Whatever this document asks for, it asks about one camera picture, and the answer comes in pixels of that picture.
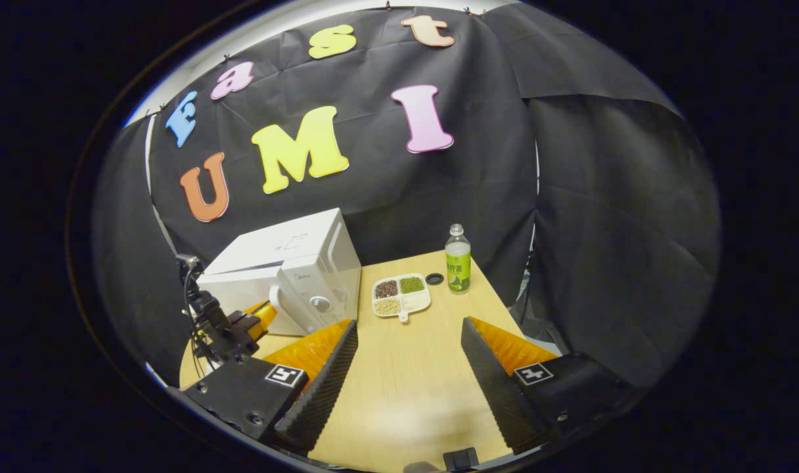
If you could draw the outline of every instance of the pink letter i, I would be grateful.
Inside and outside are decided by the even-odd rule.
[[[411,140],[405,145],[405,149],[409,152],[442,150],[455,142],[453,136],[444,133],[444,129],[441,127],[441,120],[433,99],[436,93],[438,93],[438,88],[433,85],[403,87],[403,89],[397,89],[391,93],[391,99],[402,104],[405,117],[408,119]]]

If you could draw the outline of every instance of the white microwave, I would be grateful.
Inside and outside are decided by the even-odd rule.
[[[225,314],[270,300],[269,333],[308,335],[357,318],[361,264],[339,209],[238,236],[198,278]]]

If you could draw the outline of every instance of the bottle label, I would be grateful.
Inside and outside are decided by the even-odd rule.
[[[447,283],[456,292],[469,288],[469,253],[460,256],[447,254]]]

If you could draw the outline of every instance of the yellow letter m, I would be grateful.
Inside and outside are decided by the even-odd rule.
[[[310,110],[300,122],[296,140],[292,140],[277,125],[265,126],[254,133],[250,142],[259,146],[262,169],[265,171],[262,190],[266,194],[288,187],[288,177],[281,173],[281,165],[295,181],[303,181],[306,156],[312,156],[312,165],[309,166],[309,176],[312,177],[339,173],[349,167],[348,159],[342,156],[336,143],[332,128],[332,117],[335,115],[335,107]]]

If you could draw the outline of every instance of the wooden table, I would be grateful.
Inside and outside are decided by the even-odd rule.
[[[417,462],[445,470],[445,452],[469,447],[480,462],[512,453],[463,353],[461,327],[463,318],[472,315],[516,335],[522,332],[475,261],[471,271],[468,294],[454,296],[445,282],[429,286],[432,305],[401,324],[397,317],[373,314],[373,283],[406,273],[445,275],[444,251],[361,269],[358,350],[310,458],[402,473]],[[298,339],[265,336],[253,356],[264,357]],[[197,380],[187,348],[181,385]]]

